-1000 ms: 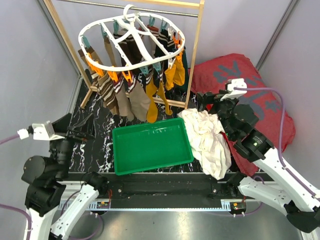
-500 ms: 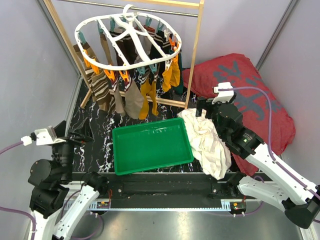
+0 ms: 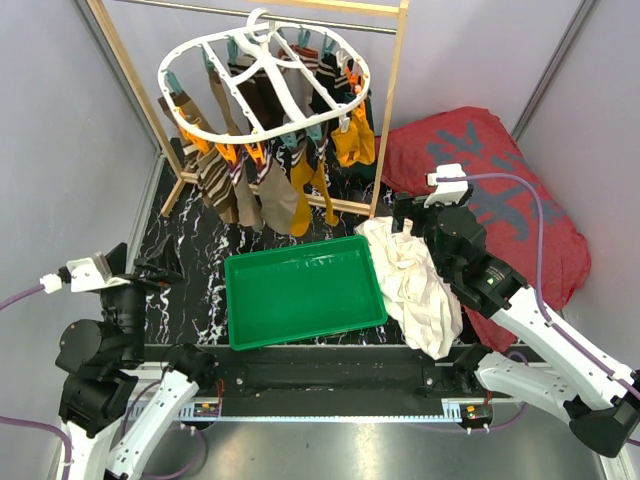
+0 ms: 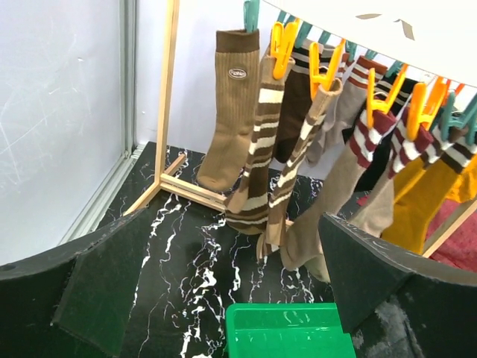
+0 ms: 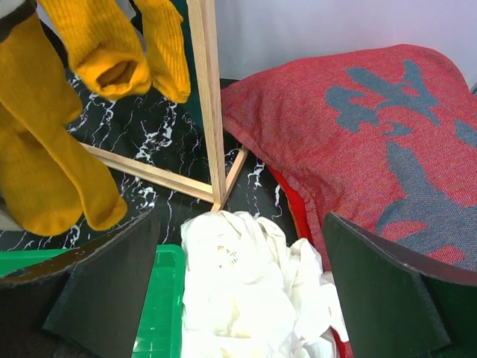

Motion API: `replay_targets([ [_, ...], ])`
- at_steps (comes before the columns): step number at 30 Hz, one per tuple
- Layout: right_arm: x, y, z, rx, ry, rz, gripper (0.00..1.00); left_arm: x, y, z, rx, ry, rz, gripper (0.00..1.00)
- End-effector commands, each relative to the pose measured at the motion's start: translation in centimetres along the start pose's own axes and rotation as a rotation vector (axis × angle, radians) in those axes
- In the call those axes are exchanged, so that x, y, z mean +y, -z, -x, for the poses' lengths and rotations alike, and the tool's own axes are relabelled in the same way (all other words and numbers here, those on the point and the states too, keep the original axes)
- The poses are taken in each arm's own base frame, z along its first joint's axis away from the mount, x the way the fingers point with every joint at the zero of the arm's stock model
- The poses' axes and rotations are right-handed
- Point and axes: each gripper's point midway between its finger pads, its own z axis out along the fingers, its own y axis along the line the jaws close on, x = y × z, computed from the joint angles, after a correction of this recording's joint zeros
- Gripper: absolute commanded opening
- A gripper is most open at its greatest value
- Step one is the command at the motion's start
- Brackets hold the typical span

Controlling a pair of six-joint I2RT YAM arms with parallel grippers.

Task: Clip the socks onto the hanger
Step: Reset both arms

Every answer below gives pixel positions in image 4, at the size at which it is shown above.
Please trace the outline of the tan brown sock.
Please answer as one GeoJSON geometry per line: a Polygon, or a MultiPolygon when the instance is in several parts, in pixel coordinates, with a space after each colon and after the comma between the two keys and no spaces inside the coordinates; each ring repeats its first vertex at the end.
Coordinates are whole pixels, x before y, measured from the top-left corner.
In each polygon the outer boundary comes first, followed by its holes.
{"type": "Polygon", "coordinates": [[[227,191],[247,159],[259,82],[259,31],[216,32],[215,132],[198,174],[198,183],[227,191]]]}

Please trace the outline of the dark brown sock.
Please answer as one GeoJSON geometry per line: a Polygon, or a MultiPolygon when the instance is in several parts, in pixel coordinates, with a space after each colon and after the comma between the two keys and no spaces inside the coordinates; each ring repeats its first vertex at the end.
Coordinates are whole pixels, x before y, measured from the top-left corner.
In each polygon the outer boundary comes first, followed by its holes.
{"type": "Polygon", "coordinates": [[[315,137],[321,131],[326,111],[331,103],[329,92],[319,91],[311,98],[309,79],[309,50],[296,48],[295,61],[285,82],[279,116],[275,159],[284,164],[303,160],[315,137]]]}

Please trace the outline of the brown white striped sock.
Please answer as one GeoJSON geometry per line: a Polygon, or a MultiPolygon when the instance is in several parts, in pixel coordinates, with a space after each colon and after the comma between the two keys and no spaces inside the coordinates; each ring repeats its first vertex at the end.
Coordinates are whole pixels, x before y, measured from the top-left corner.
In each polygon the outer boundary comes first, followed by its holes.
{"type": "Polygon", "coordinates": [[[331,87],[324,90],[318,87],[312,105],[304,117],[298,140],[291,156],[287,160],[277,184],[268,202],[268,221],[265,232],[259,237],[256,246],[257,260],[263,260],[271,254],[274,247],[285,244],[286,210],[293,193],[298,169],[305,159],[306,151],[312,144],[318,130],[323,124],[327,108],[331,101],[341,94],[343,84],[341,79],[332,81],[331,87]]]}

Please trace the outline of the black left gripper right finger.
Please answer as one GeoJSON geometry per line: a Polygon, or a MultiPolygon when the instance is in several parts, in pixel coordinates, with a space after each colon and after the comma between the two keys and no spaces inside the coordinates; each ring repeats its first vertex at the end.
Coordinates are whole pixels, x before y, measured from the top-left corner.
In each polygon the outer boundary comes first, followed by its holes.
{"type": "Polygon", "coordinates": [[[320,240],[357,357],[475,357],[476,274],[430,260],[329,214],[320,240]]]}

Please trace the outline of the white round clip hanger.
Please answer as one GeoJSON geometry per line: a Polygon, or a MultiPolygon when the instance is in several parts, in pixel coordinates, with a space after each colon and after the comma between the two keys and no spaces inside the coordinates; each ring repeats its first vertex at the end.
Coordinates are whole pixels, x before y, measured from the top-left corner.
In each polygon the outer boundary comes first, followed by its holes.
{"type": "Polygon", "coordinates": [[[475,1],[272,1],[271,5],[415,68],[476,85],[475,1]]]}

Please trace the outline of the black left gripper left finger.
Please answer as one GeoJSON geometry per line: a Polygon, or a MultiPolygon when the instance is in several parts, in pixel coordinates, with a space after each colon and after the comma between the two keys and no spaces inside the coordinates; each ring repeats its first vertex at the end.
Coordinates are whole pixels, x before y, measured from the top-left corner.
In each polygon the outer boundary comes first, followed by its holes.
{"type": "Polygon", "coordinates": [[[118,357],[145,258],[145,210],[1,266],[2,357],[118,357]]]}

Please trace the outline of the teal clip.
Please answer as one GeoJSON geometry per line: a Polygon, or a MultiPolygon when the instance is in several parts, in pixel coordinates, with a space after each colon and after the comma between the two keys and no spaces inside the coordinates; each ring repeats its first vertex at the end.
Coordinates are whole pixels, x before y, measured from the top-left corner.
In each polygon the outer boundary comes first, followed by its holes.
{"type": "Polygon", "coordinates": [[[243,5],[244,28],[252,33],[258,28],[259,0],[245,0],[243,5]]]}

